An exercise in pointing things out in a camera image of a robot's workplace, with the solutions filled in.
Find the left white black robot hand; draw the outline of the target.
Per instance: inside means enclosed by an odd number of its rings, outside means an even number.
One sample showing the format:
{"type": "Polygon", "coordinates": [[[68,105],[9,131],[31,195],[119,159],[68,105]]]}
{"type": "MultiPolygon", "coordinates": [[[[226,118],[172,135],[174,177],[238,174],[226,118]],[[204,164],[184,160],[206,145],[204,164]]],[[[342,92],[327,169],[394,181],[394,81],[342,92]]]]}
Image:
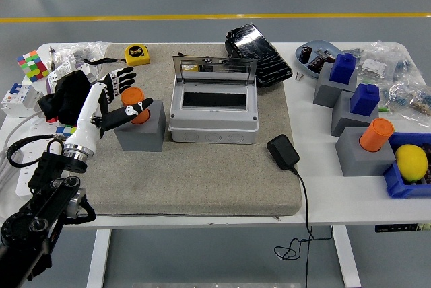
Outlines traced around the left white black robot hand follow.
{"type": "Polygon", "coordinates": [[[147,109],[153,100],[146,98],[127,104],[110,112],[113,100],[129,89],[135,82],[132,67],[107,73],[92,85],[81,108],[76,131],[66,140],[65,151],[83,150],[93,155],[104,131],[131,122],[147,109]]]}

